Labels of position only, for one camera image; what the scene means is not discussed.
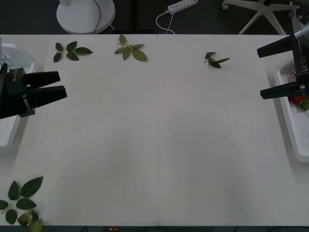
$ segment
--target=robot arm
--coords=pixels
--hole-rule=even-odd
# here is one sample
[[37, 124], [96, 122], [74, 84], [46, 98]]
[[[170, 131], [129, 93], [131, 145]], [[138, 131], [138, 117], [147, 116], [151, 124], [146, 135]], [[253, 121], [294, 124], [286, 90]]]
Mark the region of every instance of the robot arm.
[[309, 0], [292, 0], [300, 5], [292, 18], [294, 34], [261, 47], [260, 58], [293, 51], [296, 81], [261, 90], [263, 99], [285, 96], [309, 96]]
[[43, 86], [60, 81], [58, 72], [26, 74], [23, 68], [12, 69], [4, 63], [0, 69], [0, 119], [35, 114], [35, 108], [66, 98], [63, 86]]

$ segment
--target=white plastic bin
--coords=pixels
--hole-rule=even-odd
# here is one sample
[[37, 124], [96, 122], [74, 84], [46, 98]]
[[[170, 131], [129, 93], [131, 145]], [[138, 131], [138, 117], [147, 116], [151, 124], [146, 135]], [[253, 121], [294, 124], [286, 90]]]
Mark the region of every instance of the white plastic bin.
[[[38, 69], [35, 59], [12, 43], [2, 43], [0, 65], [4, 62], [8, 64], [8, 69], [24, 68], [26, 73], [34, 73]], [[0, 153], [11, 148], [19, 121], [19, 116], [0, 119]]]
[[[287, 62], [274, 73], [276, 85], [296, 81], [294, 60]], [[309, 162], [309, 111], [302, 111], [290, 103], [287, 97], [280, 98], [292, 147], [300, 162]]]

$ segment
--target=white power strip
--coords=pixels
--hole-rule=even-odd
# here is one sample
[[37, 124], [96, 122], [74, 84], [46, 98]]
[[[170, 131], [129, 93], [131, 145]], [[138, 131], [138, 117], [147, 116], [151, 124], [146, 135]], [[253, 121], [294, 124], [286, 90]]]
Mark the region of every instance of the white power strip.
[[183, 0], [173, 5], [168, 6], [168, 11], [170, 14], [173, 12], [176, 13], [178, 11], [182, 11], [190, 6], [197, 4], [198, 0]]

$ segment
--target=dark floor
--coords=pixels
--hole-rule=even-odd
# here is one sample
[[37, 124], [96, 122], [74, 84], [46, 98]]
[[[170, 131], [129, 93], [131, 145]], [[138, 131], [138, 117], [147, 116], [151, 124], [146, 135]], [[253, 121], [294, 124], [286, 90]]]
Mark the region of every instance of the dark floor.
[[[178, 0], [157, 0], [150, 4], [148, 0], [113, 0], [116, 7], [116, 18], [113, 26], [123, 33], [165, 33], [155, 24], [155, 18], [167, 10], [167, 6]], [[221, 10], [223, 0], [199, 0], [196, 6], [190, 7], [173, 18], [171, 29], [176, 34], [238, 34], [255, 11], [230, 5], [226, 11]], [[274, 2], [288, 3], [286, 0]], [[0, 0], [0, 34], [67, 34], [56, 19], [58, 0]], [[288, 12], [275, 12], [287, 34], [292, 32]], [[170, 14], [159, 18], [159, 24], [168, 27]], [[108, 28], [101, 34], [111, 34]], [[277, 34], [271, 24], [260, 17], [245, 34]], [[121, 227], [119, 232], [267, 232], [270, 227]], [[0, 227], [0, 232], [25, 232], [20, 227]], [[48, 226], [46, 232], [109, 232], [108, 227]], [[277, 228], [273, 232], [305, 232], [304, 228]]]

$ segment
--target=leaf sprig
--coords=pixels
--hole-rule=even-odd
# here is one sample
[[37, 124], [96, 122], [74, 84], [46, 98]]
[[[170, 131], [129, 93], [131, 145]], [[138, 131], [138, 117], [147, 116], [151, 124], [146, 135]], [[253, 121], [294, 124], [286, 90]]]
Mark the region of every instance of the leaf sprig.
[[[42, 221], [33, 210], [37, 205], [32, 200], [28, 199], [39, 190], [42, 181], [43, 176], [28, 181], [23, 185], [20, 192], [18, 184], [16, 181], [13, 181], [8, 195], [10, 200], [14, 202], [9, 204], [7, 201], [0, 200], [0, 210], [3, 210], [1, 214], [6, 212], [5, 219], [8, 223], [14, 225], [17, 220], [22, 227], [26, 227], [29, 224], [32, 232], [42, 231]], [[25, 210], [18, 219], [14, 206], [18, 209]]]
[[63, 54], [67, 54], [67, 58], [69, 58], [70, 60], [79, 60], [77, 55], [89, 55], [93, 53], [90, 49], [86, 47], [76, 48], [76, 46], [77, 41], [69, 43], [66, 47], [67, 52], [65, 52], [62, 45], [60, 43], [56, 43], [56, 50], [58, 52], [56, 52], [54, 56], [54, 63], [59, 62]]
[[223, 62], [226, 62], [227, 60], [229, 60], [230, 58], [225, 58], [225, 59], [220, 59], [220, 60], [214, 60], [211, 56], [216, 54], [215, 52], [208, 52], [206, 53], [206, 56], [205, 56], [205, 62], [209, 62], [209, 64], [214, 67], [214, 68], [217, 68], [217, 69], [220, 69], [221, 68], [221, 65], [220, 63], [223, 63]]
[[140, 51], [139, 49], [143, 47], [143, 44], [135, 44], [135, 45], [129, 45], [127, 44], [126, 37], [124, 35], [119, 36], [119, 42], [122, 45], [121, 48], [118, 48], [115, 51], [115, 54], [122, 53], [122, 57], [124, 60], [128, 59], [132, 53], [133, 57], [139, 61], [146, 62], [148, 60], [145, 53]]

